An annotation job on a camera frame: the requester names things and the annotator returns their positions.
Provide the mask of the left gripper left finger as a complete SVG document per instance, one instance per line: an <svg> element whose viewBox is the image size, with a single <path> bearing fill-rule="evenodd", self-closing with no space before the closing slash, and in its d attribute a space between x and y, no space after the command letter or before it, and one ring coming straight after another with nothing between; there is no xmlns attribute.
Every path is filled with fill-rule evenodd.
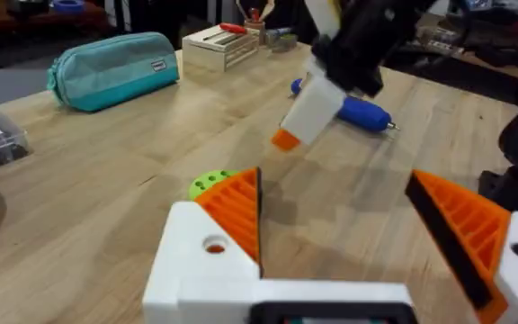
<svg viewBox="0 0 518 324"><path fill-rule="evenodd" d="M147 323L246 323L262 276L262 171L218 171L174 202L142 299Z"/></svg>

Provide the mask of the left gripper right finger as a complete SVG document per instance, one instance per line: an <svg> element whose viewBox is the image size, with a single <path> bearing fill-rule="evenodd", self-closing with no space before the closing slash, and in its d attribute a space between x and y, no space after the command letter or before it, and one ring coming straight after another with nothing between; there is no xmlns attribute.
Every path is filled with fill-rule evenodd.
<svg viewBox="0 0 518 324"><path fill-rule="evenodd" d="M405 194L430 232L477 323L518 323L518 211L414 169Z"/></svg>

